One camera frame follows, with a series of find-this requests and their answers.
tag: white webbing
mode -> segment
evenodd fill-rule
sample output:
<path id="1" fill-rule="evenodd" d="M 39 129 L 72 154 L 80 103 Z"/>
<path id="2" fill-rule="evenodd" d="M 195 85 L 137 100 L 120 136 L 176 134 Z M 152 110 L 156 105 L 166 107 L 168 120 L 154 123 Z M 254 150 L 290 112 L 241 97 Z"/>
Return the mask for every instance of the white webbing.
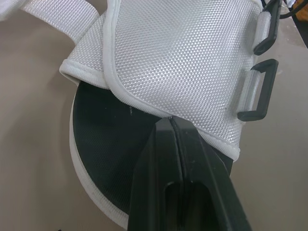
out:
<path id="1" fill-rule="evenodd" d="M 253 49 L 269 36 L 271 14 L 269 12 L 261 12 L 257 20 L 257 28 Z"/>
<path id="2" fill-rule="evenodd" d="M 97 10 L 85 0 L 0 0 L 0 20 L 18 8 L 65 33 L 75 44 L 99 18 Z"/>

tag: black plastic clamp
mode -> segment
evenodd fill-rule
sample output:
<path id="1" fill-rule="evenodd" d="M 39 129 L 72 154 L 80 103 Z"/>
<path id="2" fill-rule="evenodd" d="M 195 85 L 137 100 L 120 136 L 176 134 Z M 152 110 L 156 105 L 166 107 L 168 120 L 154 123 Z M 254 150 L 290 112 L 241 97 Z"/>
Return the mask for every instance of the black plastic clamp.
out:
<path id="1" fill-rule="evenodd" d="M 218 153 L 191 122 L 158 121 L 135 166 L 128 231 L 251 231 L 233 160 Z"/>
<path id="2" fill-rule="evenodd" d="M 269 35 L 266 39 L 260 42 L 254 48 L 255 55 L 261 55 L 266 52 L 276 41 L 280 10 L 281 10 L 282 0 L 271 0 L 263 9 L 263 12 L 270 12 L 270 26 L 269 26 Z"/>
<path id="3" fill-rule="evenodd" d="M 256 70 L 261 73 L 265 72 L 263 85 L 255 111 L 239 112 L 237 118 L 241 121 L 255 121 L 263 119 L 267 112 L 270 102 L 270 96 L 273 89 L 278 61 L 275 59 L 268 59 L 254 65 L 251 70 Z"/>

